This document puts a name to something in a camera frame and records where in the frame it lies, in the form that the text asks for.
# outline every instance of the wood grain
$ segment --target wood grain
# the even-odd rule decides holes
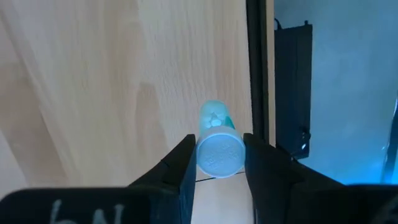
[[[192,224],[252,224],[253,209],[246,175],[198,182],[193,200]]]
[[[0,21],[0,198],[25,187],[65,184],[39,101]]]
[[[252,131],[244,1],[0,0],[0,16],[17,52],[0,67],[13,71],[0,84],[4,192],[127,185],[198,137],[206,100]],[[197,184],[193,223],[251,215],[244,175]]]

